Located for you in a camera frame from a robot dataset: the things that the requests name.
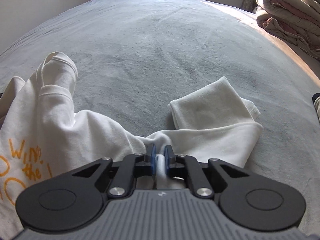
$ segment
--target folded blanket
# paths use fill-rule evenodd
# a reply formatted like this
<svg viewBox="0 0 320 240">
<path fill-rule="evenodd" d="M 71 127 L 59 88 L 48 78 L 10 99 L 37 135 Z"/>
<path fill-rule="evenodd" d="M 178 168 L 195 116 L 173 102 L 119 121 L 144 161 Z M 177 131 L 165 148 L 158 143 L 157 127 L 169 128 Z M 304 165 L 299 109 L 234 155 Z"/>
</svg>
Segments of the folded blanket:
<svg viewBox="0 0 320 240">
<path fill-rule="evenodd" d="M 257 23 L 268 33 L 282 38 L 320 58 L 320 4 L 314 0 L 256 0 Z"/>
</svg>

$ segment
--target bed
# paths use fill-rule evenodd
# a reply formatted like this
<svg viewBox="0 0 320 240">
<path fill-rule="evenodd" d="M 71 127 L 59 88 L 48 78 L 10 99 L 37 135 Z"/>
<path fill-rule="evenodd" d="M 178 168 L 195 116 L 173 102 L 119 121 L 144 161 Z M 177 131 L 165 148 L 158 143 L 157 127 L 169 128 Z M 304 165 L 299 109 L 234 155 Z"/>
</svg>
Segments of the bed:
<svg viewBox="0 0 320 240">
<path fill-rule="evenodd" d="M 27 80 L 47 54 L 78 68 L 75 112 L 147 136 L 174 129 L 167 104 L 226 76 L 264 131 L 246 168 L 295 187 L 300 229 L 320 234 L 320 63 L 260 29 L 255 15 L 202 0 L 92 0 L 46 21 L 0 55 L 0 85 Z"/>
</svg>

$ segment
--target white t-shirt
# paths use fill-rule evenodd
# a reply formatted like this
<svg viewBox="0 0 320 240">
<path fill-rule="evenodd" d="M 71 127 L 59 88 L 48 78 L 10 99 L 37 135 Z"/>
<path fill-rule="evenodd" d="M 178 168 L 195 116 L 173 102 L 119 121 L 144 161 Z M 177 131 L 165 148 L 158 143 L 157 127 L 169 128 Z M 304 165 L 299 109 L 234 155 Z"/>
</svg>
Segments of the white t-shirt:
<svg viewBox="0 0 320 240">
<path fill-rule="evenodd" d="M 22 230 L 15 200 L 35 183 L 105 156 L 120 161 L 127 154 L 145 153 L 150 143 L 160 154 L 170 144 L 176 154 L 192 155 L 200 162 L 215 157 L 243 167 L 263 129 L 254 120 L 259 115 L 255 105 L 240 98 L 225 77 L 170 102 L 177 130 L 146 138 L 132 135 L 102 114 L 90 110 L 75 114 L 76 80 L 73 61 L 55 52 L 27 82 L 14 77 L 0 98 L 3 239 Z"/>
</svg>

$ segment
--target black object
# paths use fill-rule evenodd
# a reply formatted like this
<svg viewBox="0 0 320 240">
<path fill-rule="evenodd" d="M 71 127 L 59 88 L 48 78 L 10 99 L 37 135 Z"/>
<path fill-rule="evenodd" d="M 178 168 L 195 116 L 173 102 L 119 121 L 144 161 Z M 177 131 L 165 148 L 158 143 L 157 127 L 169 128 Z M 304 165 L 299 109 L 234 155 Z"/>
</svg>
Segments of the black object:
<svg viewBox="0 0 320 240">
<path fill-rule="evenodd" d="M 312 102 L 313 102 L 313 104 L 315 104 L 315 101 L 316 101 L 316 99 L 317 99 L 318 97 L 320 97 L 320 93 L 315 93 L 315 94 L 313 95 L 313 97 L 312 97 Z"/>
<path fill-rule="evenodd" d="M 155 155 L 150 145 L 27 188 L 16 201 L 25 229 L 15 239 L 307 239 L 296 228 L 306 208 L 297 190 L 219 159 L 198 163 L 166 146 L 168 176 L 188 188 L 135 189 L 136 178 L 154 176 Z"/>
</svg>

